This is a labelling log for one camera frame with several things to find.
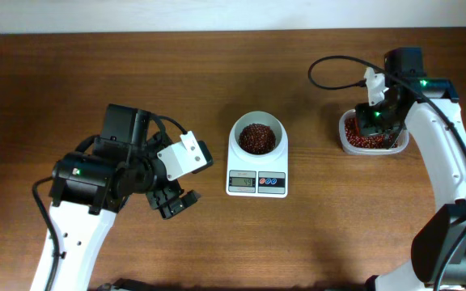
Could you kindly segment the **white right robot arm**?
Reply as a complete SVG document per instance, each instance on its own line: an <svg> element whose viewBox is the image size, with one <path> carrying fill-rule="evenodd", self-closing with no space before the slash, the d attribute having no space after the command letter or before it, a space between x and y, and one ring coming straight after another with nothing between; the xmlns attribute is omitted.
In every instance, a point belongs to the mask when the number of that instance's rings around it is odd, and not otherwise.
<svg viewBox="0 0 466 291"><path fill-rule="evenodd" d="M356 106L362 136L409 133L434 191L436 213L412 242L408 262L372 276L368 290L466 290L466 132L447 78L430 78L420 48L396 48L368 66L368 100Z"/></svg>

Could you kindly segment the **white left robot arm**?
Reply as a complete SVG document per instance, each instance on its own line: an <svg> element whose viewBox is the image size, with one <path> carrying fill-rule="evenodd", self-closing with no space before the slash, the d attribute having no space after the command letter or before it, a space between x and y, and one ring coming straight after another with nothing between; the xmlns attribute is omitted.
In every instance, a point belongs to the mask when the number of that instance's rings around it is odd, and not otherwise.
<svg viewBox="0 0 466 291"><path fill-rule="evenodd" d="M164 121L153 112L109 104L101 133L32 185L47 226L33 290L87 289L100 248L131 195L145 195L164 220L198 201L199 194L186 192L178 179L214 160L190 131L172 141Z"/></svg>

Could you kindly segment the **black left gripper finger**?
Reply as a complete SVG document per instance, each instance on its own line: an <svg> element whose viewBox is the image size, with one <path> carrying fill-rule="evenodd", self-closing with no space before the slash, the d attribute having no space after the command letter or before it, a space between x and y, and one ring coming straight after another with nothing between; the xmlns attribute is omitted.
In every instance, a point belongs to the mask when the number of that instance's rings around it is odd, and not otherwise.
<svg viewBox="0 0 466 291"><path fill-rule="evenodd" d="M190 206L196 204L200 198L201 194L194 190L187 192L183 196L171 198L159 209L162 219L167 220L173 218Z"/></svg>
<svg viewBox="0 0 466 291"><path fill-rule="evenodd" d="M168 184L160 188L148 191L146 198L152 209L160 209L166 205L170 200L176 197L176 186Z"/></svg>

